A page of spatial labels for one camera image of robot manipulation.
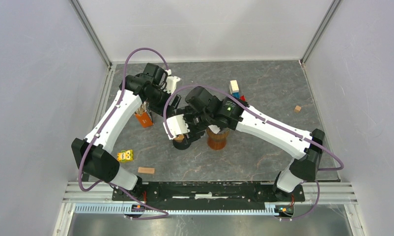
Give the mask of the amber glass carafe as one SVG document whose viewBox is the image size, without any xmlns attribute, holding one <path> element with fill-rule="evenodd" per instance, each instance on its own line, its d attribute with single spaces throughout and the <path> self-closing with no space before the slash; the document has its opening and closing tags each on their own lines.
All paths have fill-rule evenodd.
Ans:
<svg viewBox="0 0 394 236">
<path fill-rule="evenodd" d="M 207 145 L 213 150 L 221 150 L 227 144 L 227 137 L 230 129 L 222 129 L 219 133 L 215 134 L 210 128 L 206 129 L 208 135 Z"/>
</svg>

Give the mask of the orange coffee filter box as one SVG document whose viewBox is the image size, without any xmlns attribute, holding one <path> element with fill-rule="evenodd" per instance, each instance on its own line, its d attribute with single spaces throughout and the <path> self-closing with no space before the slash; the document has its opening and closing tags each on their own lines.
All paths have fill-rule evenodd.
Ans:
<svg viewBox="0 0 394 236">
<path fill-rule="evenodd" d="M 152 112 L 149 108 L 148 102 L 143 102 L 135 111 L 134 115 L 143 128 L 148 128 L 154 125 Z"/>
</svg>

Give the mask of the dark red cup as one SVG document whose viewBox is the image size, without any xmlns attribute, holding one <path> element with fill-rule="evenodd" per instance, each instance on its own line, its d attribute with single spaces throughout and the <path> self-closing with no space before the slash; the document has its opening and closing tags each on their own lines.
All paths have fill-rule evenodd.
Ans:
<svg viewBox="0 0 394 236">
<path fill-rule="evenodd" d="M 191 146 L 192 142 L 188 141 L 187 139 L 172 140 L 172 144 L 178 150 L 186 150 Z"/>
</svg>

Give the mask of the white paper coffee filter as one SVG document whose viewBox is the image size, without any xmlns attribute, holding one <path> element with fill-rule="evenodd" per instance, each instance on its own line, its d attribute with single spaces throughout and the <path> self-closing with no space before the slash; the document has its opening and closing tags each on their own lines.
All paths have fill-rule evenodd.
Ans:
<svg viewBox="0 0 394 236">
<path fill-rule="evenodd" d="M 218 126 L 216 126 L 216 125 L 210 125 L 210 126 L 208 126 L 208 128 L 214 134 L 218 134 L 221 131 L 221 129 Z"/>
</svg>

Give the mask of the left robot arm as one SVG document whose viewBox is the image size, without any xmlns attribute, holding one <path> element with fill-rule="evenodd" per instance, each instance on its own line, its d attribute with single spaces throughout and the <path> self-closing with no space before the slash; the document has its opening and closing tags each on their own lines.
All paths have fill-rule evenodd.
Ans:
<svg viewBox="0 0 394 236">
<path fill-rule="evenodd" d="M 140 178 L 121 167 L 111 152 L 127 121 L 147 102 L 150 109 L 162 114 L 164 105 L 176 90 L 180 78 L 171 70 L 148 63 L 142 73 L 127 75 L 122 80 L 114 102 L 99 123 L 85 138 L 71 144 L 79 174 L 89 174 L 103 182 L 124 188 L 130 200 L 138 200 L 143 187 Z"/>
</svg>

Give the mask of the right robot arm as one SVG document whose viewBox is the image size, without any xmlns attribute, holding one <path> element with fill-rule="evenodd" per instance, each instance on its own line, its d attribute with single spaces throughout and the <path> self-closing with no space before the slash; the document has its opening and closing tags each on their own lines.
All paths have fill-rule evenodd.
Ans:
<svg viewBox="0 0 394 236">
<path fill-rule="evenodd" d="M 315 181 L 319 171 L 325 133 L 320 129 L 301 130 L 273 119 L 247 102 L 227 95 L 220 100 L 206 88 L 193 88 L 185 99 L 187 106 L 177 109 L 166 122 L 172 138 L 185 135 L 192 142 L 208 127 L 215 131 L 236 130 L 251 134 L 287 152 L 292 161 L 279 173 L 273 196 L 284 201 L 302 181 Z"/>
</svg>

